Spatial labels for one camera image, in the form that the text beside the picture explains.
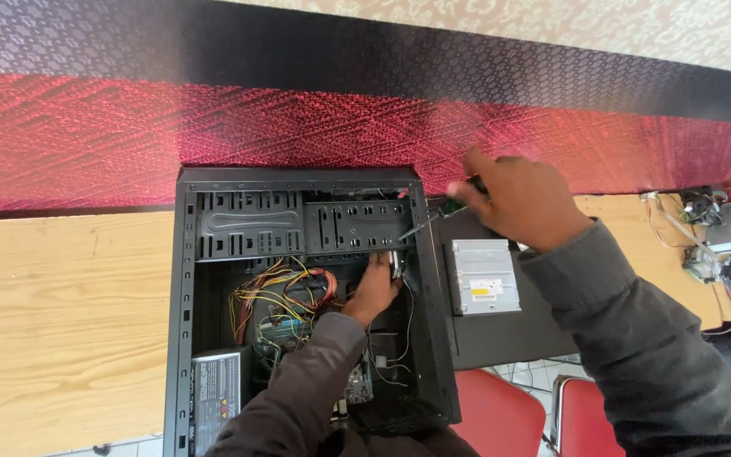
wall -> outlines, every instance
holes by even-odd
[[[441,193],[475,143],[575,193],[731,187],[731,10],[275,5],[0,5],[0,212],[172,203],[180,164],[410,165]]]

power supply sticker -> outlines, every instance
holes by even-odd
[[[205,454],[225,424],[239,413],[239,366],[239,354],[195,362],[195,457]]]
[[[473,279],[470,280],[470,295],[474,302],[494,301],[496,295],[503,294],[500,279]]]

red patterned cloth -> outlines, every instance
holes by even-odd
[[[0,74],[0,211],[172,203],[180,163],[413,166],[429,194],[472,144],[574,193],[731,185],[731,123],[271,88]]]

open computer case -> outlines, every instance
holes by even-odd
[[[274,270],[295,272],[287,274],[304,279],[293,289],[279,286],[267,296],[280,303],[302,293],[299,303],[311,307],[328,293],[331,280],[323,275],[330,273],[334,308],[354,290],[373,251],[395,253],[406,287],[372,323],[370,344],[352,371],[356,385],[367,381],[368,389],[341,405],[342,413],[335,404],[330,426],[392,435],[460,422],[450,304],[430,229],[397,239],[426,217],[421,180],[411,169],[183,168],[176,184],[164,455],[194,454],[193,390],[203,381],[194,375],[195,359],[251,347],[237,360],[255,395],[283,354],[299,350],[311,332],[312,317],[294,316],[272,300],[254,300],[241,315],[245,284]],[[384,367],[397,358],[407,369],[375,368],[380,359]]]

hand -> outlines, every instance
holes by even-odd
[[[516,242],[546,252],[569,242],[593,221],[574,204],[563,175],[523,157],[493,161],[477,147],[464,157],[467,176],[478,174],[489,199],[465,182],[448,185],[448,195],[476,212],[481,222]]]
[[[391,282],[391,265],[387,252],[372,252],[354,296],[343,308],[343,314],[357,319],[367,328],[378,314],[385,311],[402,289],[402,280]]]

